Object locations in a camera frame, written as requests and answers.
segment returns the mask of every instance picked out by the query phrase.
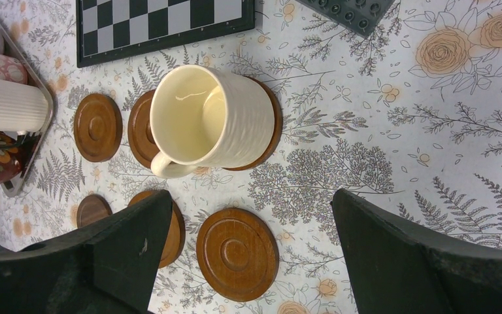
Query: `textured mug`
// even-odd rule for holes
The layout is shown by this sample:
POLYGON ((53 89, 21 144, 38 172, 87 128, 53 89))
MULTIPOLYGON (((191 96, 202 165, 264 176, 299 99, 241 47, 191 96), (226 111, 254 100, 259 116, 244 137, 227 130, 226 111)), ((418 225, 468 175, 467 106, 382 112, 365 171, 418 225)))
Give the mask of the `textured mug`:
POLYGON ((0 131, 16 132, 14 145, 20 146, 28 132, 38 132, 48 112, 49 104, 39 88, 0 80, 0 131))
POLYGON ((253 80, 199 65, 183 65, 157 87, 150 129, 160 152, 151 170, 179 178, 198 167, 236 168, 255 162, 274 132, 274 110, 253 80))

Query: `round wooden coaster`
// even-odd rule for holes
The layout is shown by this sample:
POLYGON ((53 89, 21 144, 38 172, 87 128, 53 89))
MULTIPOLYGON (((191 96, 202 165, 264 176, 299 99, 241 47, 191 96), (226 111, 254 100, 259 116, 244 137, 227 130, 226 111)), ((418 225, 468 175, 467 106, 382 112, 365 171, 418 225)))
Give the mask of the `round wooden coaster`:
POLYGON ((90 162, 111 159, 122 139, 122 117, 111 98, 101 94, 86 96, 74 116, 74 140, 82 156, 90 162))
POLYGON ((203 277, 225 298, 255 300, 274 283, 278 247, 268 226, 243 209, 212 214, 197 235, 197 261, 203 277))
MULTIPOLYGON (((134 196, 128 203, 131 206, 144 198, 151 196, 156 191, 144 191, 134 196)), ((184 224, 184 217, 180 208, 175 202, 172 202, 172 219, 170 220, 170 227, 166 237, 163 254, 161 255, 161 262, 159 268, 163 268, 172 264, 182 254, 184 244, 186 242, 186 225, 184 224)))
POLYGON ((109 203, 103 197, 92 194, 86 196, 78 206, 76 224, 78 228, 85 227, 111 215, 109 203))
POLYGON ((243 171, 264 163, 274 153, 274 151, 276 151, 278 143, 280 142, 280 138, 282 137, 282 127, 283 127, 282 119, 284 117, 282 115, 282 107, 280 107, 280 102, 276 98, 276 95, 274 95, 274 92, 270 90, 270 88, 266 86, 265 83, 260 82, 252 77, 247 77, 247 78, 258 83, 265 90, 265 92, 267 92, 270 98, 270 101, 272 103, 272 108, 274 109, 274 134, 272 134, 272 139, 270 140, 269 146, 267 147, 265 152, 259 157, 259 159, 255 160, 251 164, 248 164, 247 166, 236 167, 236 168, 224 168, 230 171, 243 171))
POLYGON ((159 148, 155 144, 149 125, 151 100, 155 90, 143 94, 133 106, 128 120, 128 141, 135 159, 147 168, 151 168, 151 161, 159 148))

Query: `floral tablecloth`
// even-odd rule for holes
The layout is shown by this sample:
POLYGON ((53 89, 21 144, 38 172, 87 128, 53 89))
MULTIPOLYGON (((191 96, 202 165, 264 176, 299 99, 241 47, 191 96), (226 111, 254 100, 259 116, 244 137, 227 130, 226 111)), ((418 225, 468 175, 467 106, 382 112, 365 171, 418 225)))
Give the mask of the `floral tablecloth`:
POLYGON ((77 204, 104 196, 122 210, 167 188, 184 214, 182 256, 158 271, 154 313, 353 313, 354 296, 329 207, 339 188, 453 237, 502 249, 502 0, 396 0, 368 39, 294 0, 256 3, 256 29, 77 69, 73 0, 0 0, 0 17, 57 99, 56 119, 24 190, 0 188, 0 245, 19 250, 75 228, 77 204), (135 100, 172 68, 250 75, 275 91, 282 141, 250 171, 154 177, 126 131, 108 162, 85 161, 72 119, 89 93, 135 100), (280 251, 275 283, 226 300, 195 257, 201 223, 224 207, 261 217, 280 251))

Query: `white tablecloth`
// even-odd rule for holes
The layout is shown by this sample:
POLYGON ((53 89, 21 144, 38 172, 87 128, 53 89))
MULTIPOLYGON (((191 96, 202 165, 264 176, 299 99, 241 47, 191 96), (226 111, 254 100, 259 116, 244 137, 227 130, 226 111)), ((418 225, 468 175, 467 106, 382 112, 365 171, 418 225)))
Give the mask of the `white tablecloth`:
POLYGON ((154 313, 353 313, 329 201, 339 188, 466 241, 502 249, 502 0, 396 0, 362 39, 294 0, 257 2, 256 29, 76 68, 73 0, 0 0, 0 17, 56 94, 58 109, 22 195, 0 188, 0 245, 19 250, 75 228, 91 193, 114 212, 167 188, 186 221, 182 256, 158 271, 154 313), (268 162, 243 172, 154 177, 126 130, 109 162, 85 161, 72 118, 89 93, 135 100, 170 69, 196 63, 266 82, 284 110, 268 162), (211 290, 195 258, 201 223, 224 207, 261 217, 280 269, 261 298, 211 290))

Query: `chessboard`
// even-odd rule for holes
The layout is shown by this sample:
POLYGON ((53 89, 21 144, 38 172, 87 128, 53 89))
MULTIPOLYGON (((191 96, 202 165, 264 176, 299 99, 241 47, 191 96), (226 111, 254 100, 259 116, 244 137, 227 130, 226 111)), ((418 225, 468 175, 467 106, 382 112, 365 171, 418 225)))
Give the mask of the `chessboard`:
POLYGON ((76 0, 78 67, 255 27, 254 0, 76 0))

